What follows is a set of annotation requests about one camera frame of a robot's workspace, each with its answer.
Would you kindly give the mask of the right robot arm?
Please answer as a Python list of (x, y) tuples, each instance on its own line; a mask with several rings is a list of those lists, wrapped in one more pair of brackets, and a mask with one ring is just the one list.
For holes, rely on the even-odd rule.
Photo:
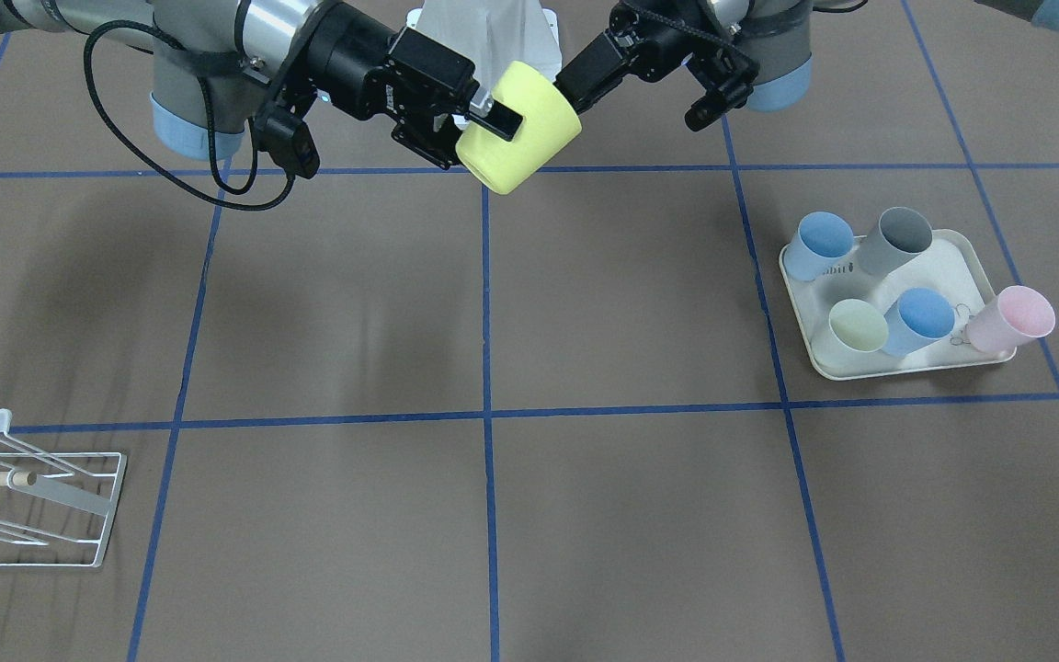
[(501, 145), (525, 122), (508, 102), (483, 99), (466, 56), (345, 1), (0, 1), (0, 35), (17, 32), (80, 38), (90, 97), (100, 46), (138, 55), (152, 135), (193, 162), (251, 145), (312, 177), (316, 101), (357, 120), (390, 118), (397, 143), (444, 169), (462, 162), (455, 118), (478, 120)]

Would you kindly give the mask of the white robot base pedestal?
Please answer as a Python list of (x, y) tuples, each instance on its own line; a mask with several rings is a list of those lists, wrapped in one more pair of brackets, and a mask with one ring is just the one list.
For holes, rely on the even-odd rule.
[(562, 71), (558, 18), (541, 1), (424, 1), (406, 25), (467, 56), (486, 87), (510, 62), (530, 64), (548, 80)]

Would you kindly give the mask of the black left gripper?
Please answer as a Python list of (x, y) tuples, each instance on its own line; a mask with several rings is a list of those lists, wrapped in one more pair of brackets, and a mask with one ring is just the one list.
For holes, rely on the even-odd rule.
[(754, 59), (736, 44), (749, 8), (748, 1), (618, 1), (605, 32), (564, 65), (554, 86), (584, 114), (623, 76), (656, 83), (686, 70), (690, 56), (719, 51)]

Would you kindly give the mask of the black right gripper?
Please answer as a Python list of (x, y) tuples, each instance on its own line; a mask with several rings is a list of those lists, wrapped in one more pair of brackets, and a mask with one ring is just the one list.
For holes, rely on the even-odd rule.
[(415, 29), (394, 32), (348, 3), (316, 21), (305, 70), (333, 106), (362, 121), (390, 117), (392, 138), (441, 169), (460, 163), (453, 117), (467, 106), (470, 122), (505, 142), (525, 120), (495, 97), (470, 104), (479, 84), (466, 56)]

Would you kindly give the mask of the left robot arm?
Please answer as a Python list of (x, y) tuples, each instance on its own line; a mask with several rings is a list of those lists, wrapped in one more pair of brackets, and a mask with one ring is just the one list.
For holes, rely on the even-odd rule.
[(776, 112), (805, 96), (813, 70), (811, 18), (862, 1), (618, 1), (609, 25), (556, 75), (576, 113), (626, 76), (663, 80), (678, 68), (703, 88), (685, 114), (693, 131), (737, 108)]

